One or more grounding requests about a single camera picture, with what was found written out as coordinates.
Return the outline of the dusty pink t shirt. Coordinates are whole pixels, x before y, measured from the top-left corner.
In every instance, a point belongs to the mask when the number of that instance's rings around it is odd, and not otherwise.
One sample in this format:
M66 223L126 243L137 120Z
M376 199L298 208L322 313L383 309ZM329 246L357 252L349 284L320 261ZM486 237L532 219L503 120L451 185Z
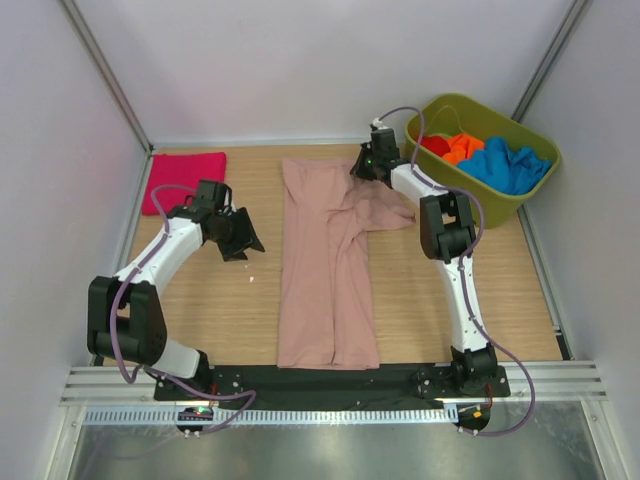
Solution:
M414 213L347 159L285 159L280 368L369 370L380 364L368 235L411 227Z

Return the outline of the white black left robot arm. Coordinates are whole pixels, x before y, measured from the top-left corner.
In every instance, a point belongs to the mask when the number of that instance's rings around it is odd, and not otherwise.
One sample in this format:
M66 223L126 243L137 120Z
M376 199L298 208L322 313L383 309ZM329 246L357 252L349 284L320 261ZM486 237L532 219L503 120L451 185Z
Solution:
M264 247L247 209L235 207L227 184L201 180L185 191L182 203L160 213L159 232L129 265L90 283L87 348L114 360L127 383L137 377L126 367L132 362L199 400L213 395L208 357L170 338L161 295L184 262L208 242L217 245L224 261L244 260L247 250Z

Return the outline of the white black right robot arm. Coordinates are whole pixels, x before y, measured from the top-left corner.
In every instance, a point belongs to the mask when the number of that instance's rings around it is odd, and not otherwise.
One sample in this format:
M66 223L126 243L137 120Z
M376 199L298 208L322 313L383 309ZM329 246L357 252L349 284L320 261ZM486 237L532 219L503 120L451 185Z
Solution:
M452 388L464 396L481 396L495 378L497 356L486 338L474 285L472 250L476 230L471 201L461 189L445 187L400 157L395 132L371 127L370 140L361 145L351 174L379 181L419 207L420 244L436 262L441 275L452 326Z

